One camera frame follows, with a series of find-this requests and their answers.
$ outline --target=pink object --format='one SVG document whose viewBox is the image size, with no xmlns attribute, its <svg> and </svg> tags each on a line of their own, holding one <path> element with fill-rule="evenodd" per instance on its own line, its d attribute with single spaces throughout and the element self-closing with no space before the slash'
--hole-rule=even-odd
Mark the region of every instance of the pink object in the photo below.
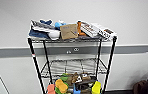
<svg viewBox="0 0 148 94">
<path fill-rule="evenodd" d="M 48 93 L 47 94 L 55 94 L 55 85 L 54 84 L 50 84 L 47 87 Z"/>
</svg>

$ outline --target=metal wire shelf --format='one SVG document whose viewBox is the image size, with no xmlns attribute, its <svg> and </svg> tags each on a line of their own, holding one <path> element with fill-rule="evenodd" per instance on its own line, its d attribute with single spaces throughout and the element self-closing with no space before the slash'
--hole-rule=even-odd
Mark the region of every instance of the metal wire shelf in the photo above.
<svg viewBox="0 0 148 94">
<path fill-rule="evenodd" d="M 107 42 L 108 40 L 103 38 L 103 37 L 78 37 L 78 38 L 73 38 L 73 39 L 58 39 L 58 40 L 51 40 L 51 39 L 46 39 L 46 38 L 31 38 L 32 43 L 43 43 L 45 41 L 46 43 L 73 43 L 73 42 Z"/>
<path fill-rule="evenodd" d="M 52 77 L 60 77 L 63 73 L 74 74 L 77 72 L 87 73 L 88 75 L 96 74 L 97 58 L 88 58 L 88 59 L 70 59 L 70 60 L 53 60 L 50 61 L 50 69 Z M 107 67 L 104 63 L 99 60 L 99 70 L 98 74 L 106 74 Z M 48 67 L 45 64 L 41 70 L 41 76 L 43 78 L 49 78 Z"/>
</svg>

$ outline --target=cardboard box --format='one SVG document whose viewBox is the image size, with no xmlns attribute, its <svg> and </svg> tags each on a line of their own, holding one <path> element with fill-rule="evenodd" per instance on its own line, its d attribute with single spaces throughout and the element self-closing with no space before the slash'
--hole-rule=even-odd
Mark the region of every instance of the cardboard box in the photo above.
<svg viewBox="0 0 148 94">
<path fill-rule="evenodd" d="M 68 24 L 60 26 L 62 39 L 70 39 L 78 37 L 77 24 Z"/>
</svg>

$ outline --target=white wall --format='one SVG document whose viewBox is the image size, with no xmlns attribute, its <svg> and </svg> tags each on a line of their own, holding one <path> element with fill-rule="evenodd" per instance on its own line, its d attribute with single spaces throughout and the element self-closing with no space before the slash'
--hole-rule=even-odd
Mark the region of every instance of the white wall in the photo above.
<svg viewBox="0 0 148 94">
<path fill-rule="evenodd" d="M 118 34 L 116 45 L 148 44 L 148 0 L 0 0 L 0 48 L 28 47 L 30 20 L 39 19 L 97 22 Z M 31 57 L 0 58 L 0 73 L 11 94 L 41 92 Z M 107 90 L 147 77 L 148 53 L 115 54 Z"/>
</svg>

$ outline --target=white box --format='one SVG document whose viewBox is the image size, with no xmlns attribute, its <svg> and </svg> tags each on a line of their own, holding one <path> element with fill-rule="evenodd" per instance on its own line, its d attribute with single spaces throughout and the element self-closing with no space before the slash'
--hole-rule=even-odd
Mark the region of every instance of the white box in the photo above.
<svg viewBox="0 0 148 94">
<path fill-rule="evenodd" d="M 91 25 L 86 22 L 82 22 L 80 29 L 90 37 L 95 37 L 98 35 L 98 32 L 93 30 Z"/>
<path fill-rule="evenodd" d="M 117 34 L 110 29 L 101 26 L 98 23 L 91 23 L 91 28 L 98 32 L 99 35 L 103 36 L 106 38 L 106 40 L 112 40 L 114 36 L 117 36 Z"/>
</svg>

